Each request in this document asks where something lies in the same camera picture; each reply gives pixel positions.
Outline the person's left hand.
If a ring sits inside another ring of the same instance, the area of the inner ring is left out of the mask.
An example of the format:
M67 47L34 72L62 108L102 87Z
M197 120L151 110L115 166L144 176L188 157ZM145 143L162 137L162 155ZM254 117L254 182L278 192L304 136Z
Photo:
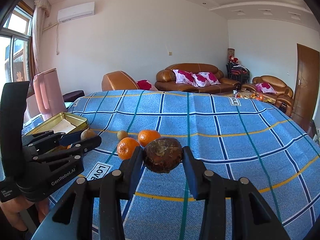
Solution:
M27 230L27 226L24 223L22 217L20 216L20 212L28 209L32 205L36 206L38 212L39 222L41 223L46 215L49 213L49 199L46 198L40 202L30 202L25 199L23 196L18 196L14 199L11 199L7 202L1 202L1 210L3 211L8 222L20 231Z

